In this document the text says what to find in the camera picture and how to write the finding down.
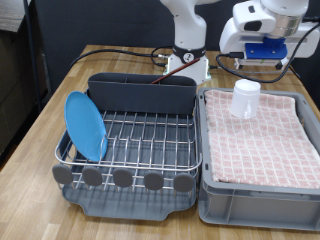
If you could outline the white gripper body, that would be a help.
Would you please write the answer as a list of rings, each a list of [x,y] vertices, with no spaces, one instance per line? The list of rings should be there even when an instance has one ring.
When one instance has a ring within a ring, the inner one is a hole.
[[[291,36],[285,37],[285,44],[287,46],[288,54],[290,57],[298,44],[299,40],[312,28],[313,23],[301,23],[298,30]],[[269,33],[260,33],[252,31],[240,31],[233,19],[229,19],[222,31],[219,46],[220,51],[224,54],[229,52],[241,52],[245,50],[246,43],[262,43],[264,37],[274,38]],[[313,30],[299,46],[295,57],[308,58],[312,56],[317,49],[320,38],[318,29]]]

